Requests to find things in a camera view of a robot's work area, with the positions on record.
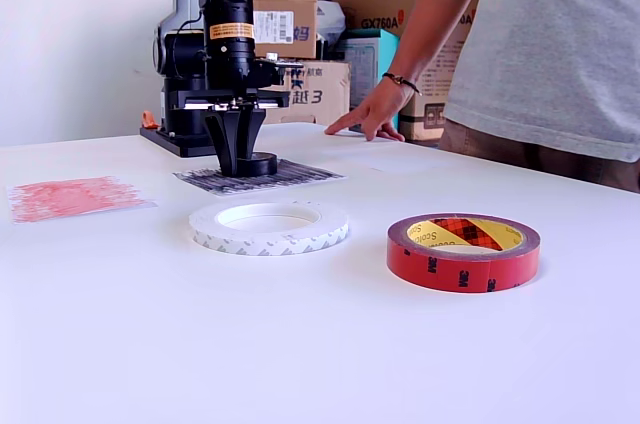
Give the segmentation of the person's right hand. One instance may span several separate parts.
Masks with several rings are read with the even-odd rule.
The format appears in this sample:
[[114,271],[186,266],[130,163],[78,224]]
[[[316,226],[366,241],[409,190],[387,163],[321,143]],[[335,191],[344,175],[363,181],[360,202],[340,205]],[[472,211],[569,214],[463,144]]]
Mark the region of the person's right hand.
[[413,94],[411,87],[384,78],[358,107],[329,125],[325,133],[335,135],[344,129],[360,126],[367,141],[381,137],[403,142],[405,138],[396,130],[393,120]]

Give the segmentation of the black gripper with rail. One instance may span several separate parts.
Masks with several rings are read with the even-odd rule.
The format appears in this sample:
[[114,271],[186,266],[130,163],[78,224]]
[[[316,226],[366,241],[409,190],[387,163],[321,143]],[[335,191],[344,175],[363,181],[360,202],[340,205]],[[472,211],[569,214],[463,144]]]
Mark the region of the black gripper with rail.
[[[245,82],[246,89],[232,89],[229,84],[221,88],[207,88],[204,75],[167,78],[167,113],[185,110],[187,104],[196,110],[213,105],[229,105],[256,102],[260,108],[286,108],[289,93],[268,90],[283,83],[279,74],[254,74]],[[213,111],[205,118],[208,133],[217,155],[223,176],[237,175],[237,156],[249,160],[253,156],[259,130],[266,118],[265,111]]]

